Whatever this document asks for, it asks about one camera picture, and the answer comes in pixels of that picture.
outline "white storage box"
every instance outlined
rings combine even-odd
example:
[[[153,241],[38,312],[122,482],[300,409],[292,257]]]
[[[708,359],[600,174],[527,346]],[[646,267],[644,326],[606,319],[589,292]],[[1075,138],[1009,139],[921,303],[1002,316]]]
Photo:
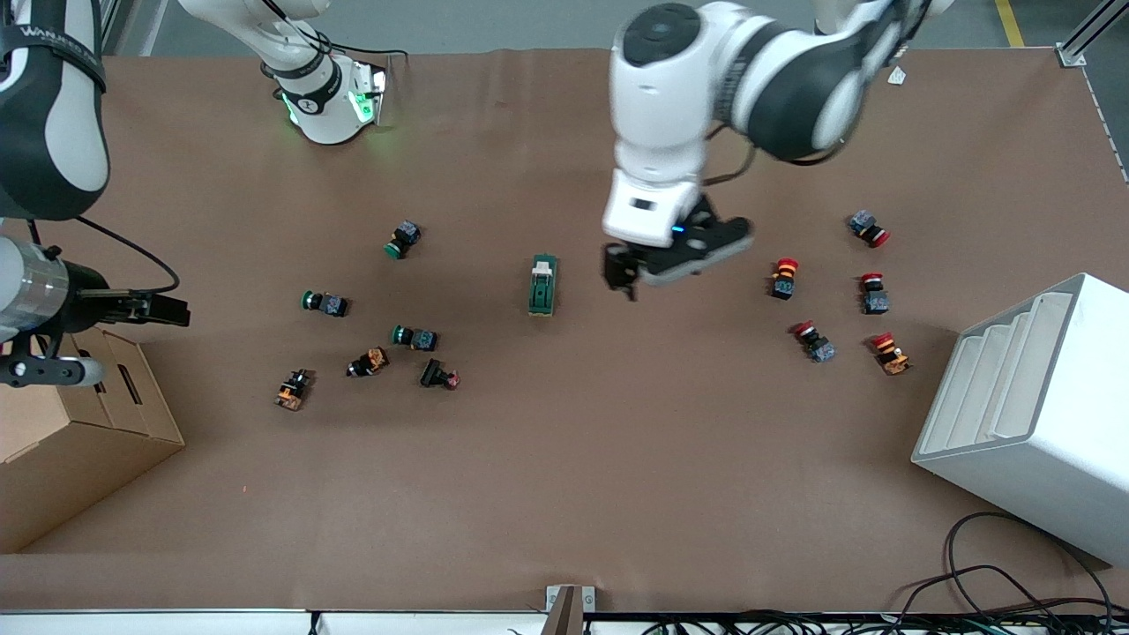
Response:
[[[912,461],[1129,567],[1129,294],[1079,273],[961,333]]]

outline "metal bracket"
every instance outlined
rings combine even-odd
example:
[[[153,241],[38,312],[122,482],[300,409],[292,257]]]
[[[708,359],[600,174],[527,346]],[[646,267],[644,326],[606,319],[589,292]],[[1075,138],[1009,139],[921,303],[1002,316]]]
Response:
[[[1054,43],[1054,54],[1058,56],[1059,66],[1062,68],[1078,68],[1086,66],[1086,55],[1082,53],[1078,53],[1078,56],[1075,58],[1074,60],[1067,58],[1066,51],[1062,50],[1061,42]]]
[[[545,588],[549,618],[541,635],[581,635],[584,614],[596,610],[596,588],[559,584]]]

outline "brown tabletop surface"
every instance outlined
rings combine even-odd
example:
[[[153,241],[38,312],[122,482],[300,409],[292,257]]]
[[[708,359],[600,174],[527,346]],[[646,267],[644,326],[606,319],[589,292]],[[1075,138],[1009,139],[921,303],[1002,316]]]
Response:
[[[990,508],[909,461],[956,332],[1078,271],[1129,287],[1129,191],[1084,76],[1050,50],[910,52],[837,159],[761,157],[710,190],[755,223],[751,251],[632,304],[599,276],[606,66],[397,60],[391,129],[317,147],[257,60],[110,59],[113,177],[89,217],[184,278],[192,328],[115,330],[146,342],[187,449],[0,558],[0,606],[524,609],[578,582],[607,610],[877,610],[942,573],[952,523]],[[715,145],[711,173],[743,157]],[[883,247],[846,228],[860,208]],[[404,218],[423,240],[394,262]],[[117,286],[161,284],[85,227],[41,230]],[[526,314],[540,252],[560,258],[548,320]],[[787,303],[764,290],[782,256]],[[872,270],[884,316],[859,312]],[[303,311],[307,289],[351,314]],[[805,320],[832,362],[787,332]],[[397,323],[441,334],[457,391],[417,385],[428,354],[393,348]],[[887,330],[916,364],[896,377],[863,343]],[[377,345],[392,365],[347,379]],[[272,397],[299,367],[295,414]],[[1040,538],[977,522],[960,563],[1096,593]],[[1102,576],[1129,600],[1129,572]],[[962,606],[942,588],[916,608]]]

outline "metal frame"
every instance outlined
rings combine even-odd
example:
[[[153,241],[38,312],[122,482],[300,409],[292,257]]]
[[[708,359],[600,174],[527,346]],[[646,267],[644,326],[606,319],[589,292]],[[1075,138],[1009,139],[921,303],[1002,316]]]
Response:
[[[1102,0],[1065,42],[1054,45],[1059,63],[1064,68],[1086,66],[1086,58],[1083,56],[1086,47],[1127,14],[1129,14],[1129,0]]]

